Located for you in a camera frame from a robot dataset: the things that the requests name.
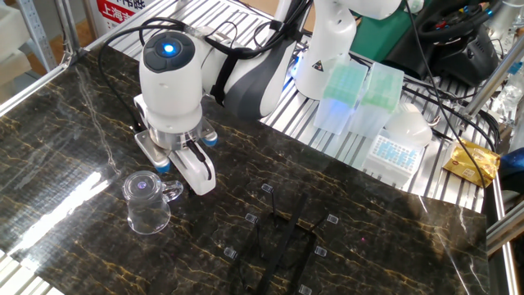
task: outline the small label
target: small label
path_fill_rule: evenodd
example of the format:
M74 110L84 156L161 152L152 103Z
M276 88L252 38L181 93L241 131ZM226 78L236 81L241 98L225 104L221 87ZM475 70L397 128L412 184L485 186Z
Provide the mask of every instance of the small label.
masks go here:
M310 288L304 285L301 285L300 288L298 289L298 293L303 294L303 295L311 295L312 292L313 290L311 290Z
M329 222L333 223L334 225L336 225L338 223L338 217L333 216L333 215L330 214L327 217L327 221L329 221Z
M317 246L317 248L314 249L314 253L317 254L318 256L325 257L328 254L328 251L326 251L326 249L320 246Z
M474 176L475 171L473 171L471 169L466 169L462 174L465 175L466 177L472 177L472 176Z
M227 247L225 250L224 250L224 254L225 256L235 260L237 258L237 252L235 250L233 250L232 248L230 247Z
M322 66L322 62L321 61L315 62L314 65L313 65L313 68L315 70L324 71L324 67Z
M262 184L262 190L265 191L266 193L272 193L273 187L269 184Z
M252 215L251 213L247 213L246 220L251 222L253 225L256 224L256 221L258 221L258 217Z

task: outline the mug handle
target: mug handle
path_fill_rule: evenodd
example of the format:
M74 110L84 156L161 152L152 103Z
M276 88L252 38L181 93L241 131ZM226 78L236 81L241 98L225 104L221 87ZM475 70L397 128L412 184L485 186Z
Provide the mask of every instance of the mug handle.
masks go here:
M164 194L167 202L173 201L183 192L183 185L178 180L165 181L162 184L164 186L162 189L162 194Z

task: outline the red sign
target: red sign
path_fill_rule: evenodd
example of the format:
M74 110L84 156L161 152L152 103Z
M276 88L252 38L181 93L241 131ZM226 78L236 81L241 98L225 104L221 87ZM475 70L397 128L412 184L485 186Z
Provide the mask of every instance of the red sign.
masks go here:
M134 11L120 7L108 0L97 0L97 5L98 10L105 18L119 24L134 14Z

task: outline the black steering wheel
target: black steering wheel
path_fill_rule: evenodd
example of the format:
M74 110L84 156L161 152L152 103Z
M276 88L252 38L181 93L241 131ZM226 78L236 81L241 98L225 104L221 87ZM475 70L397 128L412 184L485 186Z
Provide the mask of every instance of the black steering wheel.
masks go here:
M418 36L424 41L433 43L463 37L488 20L500 6L500 0L492 0L484 11L480 4L467 6L451 4L442 7L420 24Z

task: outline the green object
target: green object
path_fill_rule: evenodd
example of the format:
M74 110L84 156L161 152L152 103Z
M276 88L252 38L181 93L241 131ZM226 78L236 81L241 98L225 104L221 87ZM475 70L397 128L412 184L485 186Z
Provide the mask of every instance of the green object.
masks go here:
M363 17L351 45L351 51L371 60L383 61L391 49L411 27L409 15L404 5L384 20Z
M359 63L337 63L327 82L323 98L336 99L354 107L367 73L368 68Z
M361 106L376 106L391 114L399 102L404 72L375 62L364 83Z

